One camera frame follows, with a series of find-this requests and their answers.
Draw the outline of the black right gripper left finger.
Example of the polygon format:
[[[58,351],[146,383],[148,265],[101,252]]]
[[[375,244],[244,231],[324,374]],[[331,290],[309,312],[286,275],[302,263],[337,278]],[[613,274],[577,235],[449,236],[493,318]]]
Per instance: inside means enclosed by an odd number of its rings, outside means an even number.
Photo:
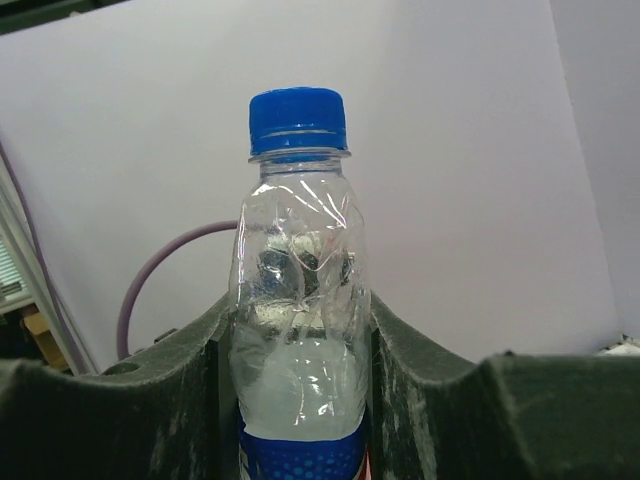
[[[1,363],[4,479],[232,479],[228,303],[97,376]]]

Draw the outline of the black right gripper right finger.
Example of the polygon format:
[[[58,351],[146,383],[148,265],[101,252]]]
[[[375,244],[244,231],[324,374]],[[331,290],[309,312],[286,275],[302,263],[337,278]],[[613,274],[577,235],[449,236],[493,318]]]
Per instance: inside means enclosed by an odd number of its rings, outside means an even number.
[[[635,479],[639,360],[530,356],[473,363],[381,300],[371,304],[375,479]]]

